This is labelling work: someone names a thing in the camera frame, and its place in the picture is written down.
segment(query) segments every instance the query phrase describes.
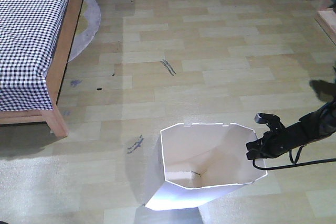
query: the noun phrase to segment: bed leg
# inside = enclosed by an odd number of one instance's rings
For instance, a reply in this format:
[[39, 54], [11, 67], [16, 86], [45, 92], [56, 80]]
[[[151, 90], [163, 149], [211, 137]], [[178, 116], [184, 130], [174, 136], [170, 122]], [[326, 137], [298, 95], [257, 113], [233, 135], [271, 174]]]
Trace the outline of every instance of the bed leg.
[[40, 110], [40, 112], [57, 137], [66, 137], [69, 134], [68, 127], [56, 104], [53, 103], [53, 107], [54, 110]]

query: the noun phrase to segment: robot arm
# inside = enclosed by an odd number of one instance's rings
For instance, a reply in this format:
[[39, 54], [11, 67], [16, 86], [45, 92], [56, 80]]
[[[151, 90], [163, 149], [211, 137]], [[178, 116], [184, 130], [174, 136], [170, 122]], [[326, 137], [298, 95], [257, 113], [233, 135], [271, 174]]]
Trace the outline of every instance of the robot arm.
[[276, 158], [289, 152], [292, 160], [292, 149], [301, 146], [299, 156], [302, 147], [336, 132], [336, 98], [318, 110], [301, 117], [299, 122], [289, 127], [284, 127], [280, 118], [272, 114], [258, 113], [255, 121], [266, 124], [270, 131], [265, 132], [262, 138], [246, 144], [247, 159]]

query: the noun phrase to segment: bed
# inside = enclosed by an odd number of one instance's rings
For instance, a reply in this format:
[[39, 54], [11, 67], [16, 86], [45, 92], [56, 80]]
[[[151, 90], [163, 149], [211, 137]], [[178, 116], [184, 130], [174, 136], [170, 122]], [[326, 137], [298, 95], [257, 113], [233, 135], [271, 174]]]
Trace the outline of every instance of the bed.
[[0, 1], [0, 125], [68, 128], [57, 108], [83, 0]]

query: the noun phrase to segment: wooden floor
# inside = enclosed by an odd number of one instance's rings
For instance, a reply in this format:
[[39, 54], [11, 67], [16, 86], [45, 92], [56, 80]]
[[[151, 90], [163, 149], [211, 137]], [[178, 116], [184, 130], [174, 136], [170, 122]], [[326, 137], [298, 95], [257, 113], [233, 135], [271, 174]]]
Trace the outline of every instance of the wooden floor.
[[[328, 100], [336, 47], [299, 0], [97, 0], [102, 21], [69, 65], [59, 107], [70, 134], [46, 124], [0, 128], [0, 220], [10, 224], [336, 223], [336, 164], [270, 172], [197, 209], [151, 212], [144, 174], [160, 130], [238, 123], [257, 112], [284, 125]], [[176, 74], [165, 68], [166, 60]], [[132, 153], [140, 136], [144, 140]], [[301, 161], [336, 157], [336, 135]], [[288, 164], [288, 156], [267, 165]]]

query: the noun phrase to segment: wooden bed frame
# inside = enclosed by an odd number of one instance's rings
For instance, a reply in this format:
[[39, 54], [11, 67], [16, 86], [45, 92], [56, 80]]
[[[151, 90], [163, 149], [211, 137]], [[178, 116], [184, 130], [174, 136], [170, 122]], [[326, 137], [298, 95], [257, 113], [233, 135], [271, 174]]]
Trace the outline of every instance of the wooden bed frame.
[[325, 33], [336, 44], [336, 13], [330, 8], [335, 4], [332, 0], [321, 0], [315, 20], [320, 24]]
[[54, 58], [46, 78], [49, 95], [54, 109], [0, 112], [0, 124], [47, 122], [50, 129], [57, 137], [66, 137], [68, 135], [69, 130], [56, 103], [66, 71], [82, 2], [83, 0], [69, 0], [58, 37]]

